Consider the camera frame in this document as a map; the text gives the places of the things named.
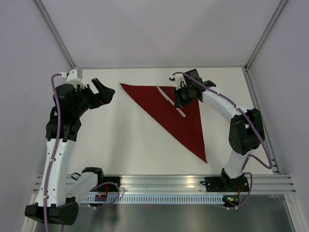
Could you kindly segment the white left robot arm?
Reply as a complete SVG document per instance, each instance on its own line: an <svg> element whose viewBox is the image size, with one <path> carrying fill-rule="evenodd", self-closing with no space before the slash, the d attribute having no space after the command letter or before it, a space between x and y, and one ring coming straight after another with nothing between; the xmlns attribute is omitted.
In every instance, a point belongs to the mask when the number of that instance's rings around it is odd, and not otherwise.
<svg viewBox="0 0 309 232"><path fill-rule="evenodd" d="M98 167L86 167L72 187L66 189L70 157L81 127L80 118L87 110L109 104L115 90L104 86L97 78L89 85L52 85L53 100L49 121L46 125L46 161L39 193L33 204L25 208L25 216L43 223L45 230L50 224L73 225L79 206L88 192L101 191L105 187L104 173Z"/></svg>

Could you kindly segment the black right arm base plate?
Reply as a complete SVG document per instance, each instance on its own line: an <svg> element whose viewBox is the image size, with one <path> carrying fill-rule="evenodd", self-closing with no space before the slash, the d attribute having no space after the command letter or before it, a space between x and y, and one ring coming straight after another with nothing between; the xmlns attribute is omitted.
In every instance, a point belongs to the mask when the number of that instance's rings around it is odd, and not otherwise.
<svg viewBox="0 0 309 232"><path fill-rule="evenodd" d="M199 182L205 186L206 192L248 192L250 189L248 179L240 176L236 179L224 179L223 177L205 177Z"/></svg>

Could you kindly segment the dark red cloth napkin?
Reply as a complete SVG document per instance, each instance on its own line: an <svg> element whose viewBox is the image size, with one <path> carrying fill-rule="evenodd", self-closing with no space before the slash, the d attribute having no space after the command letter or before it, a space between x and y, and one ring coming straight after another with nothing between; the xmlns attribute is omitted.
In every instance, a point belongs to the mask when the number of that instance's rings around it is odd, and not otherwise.
<svg viewBox="0 0 309 232"><path fill-rule="evenodd" d="M124 91L159 123L172 137L199 159L207 163L198 100L183 108L175 108L173 87L120 84Z"/></svg>

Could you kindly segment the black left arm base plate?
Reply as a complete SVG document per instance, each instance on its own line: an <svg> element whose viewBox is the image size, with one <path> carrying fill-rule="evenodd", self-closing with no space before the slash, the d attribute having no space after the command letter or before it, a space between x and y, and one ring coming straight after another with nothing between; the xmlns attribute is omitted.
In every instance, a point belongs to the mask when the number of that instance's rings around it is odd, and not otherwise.
<svg viewBox="0 0 309 232"><path fill-rule="evenodd" d="M117 186L120 186L120 180L121 178L119 176L107 176L104 177L104 183L105 182L113 182L114 184L117 184ZM107 184L102 187L100 187L101 192L110 193L110 192L117 192L117 187L113 184Z"/></svg>

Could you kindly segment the silver table knife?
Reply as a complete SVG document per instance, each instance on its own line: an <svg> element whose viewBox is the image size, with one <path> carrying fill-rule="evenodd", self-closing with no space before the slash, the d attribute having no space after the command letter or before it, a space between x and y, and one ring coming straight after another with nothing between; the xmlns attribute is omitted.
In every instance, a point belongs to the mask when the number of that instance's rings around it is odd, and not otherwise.
<svg viewBox="0 0 309 232"><path fill-rule="evenodd" d="M174 101L159 87L156 86L157 90L160 92L160 94L175 108L175 103ZM175 108L178 113L182 116L182 117L186 117L185 113L180 110L179 108Z"/></svg>

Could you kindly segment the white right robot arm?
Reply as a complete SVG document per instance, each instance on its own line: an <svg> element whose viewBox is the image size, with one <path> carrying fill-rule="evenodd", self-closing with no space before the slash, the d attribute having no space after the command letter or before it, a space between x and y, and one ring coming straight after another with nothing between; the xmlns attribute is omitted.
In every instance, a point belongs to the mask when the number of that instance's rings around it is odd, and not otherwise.
<svg viewBox="0 0 309 232"><path fill-rule="evenodd" d="M265 133L260 111L238 106L222 94L214 82L203 81L196 69L185 73L175 72L170 81L175 84L173 93L177 108L185 107L197 99L212 107L229 123L231 154L221 171L220 184L226 191L233 190L244 180L243 170L249 156L264 143Z"/></svg>

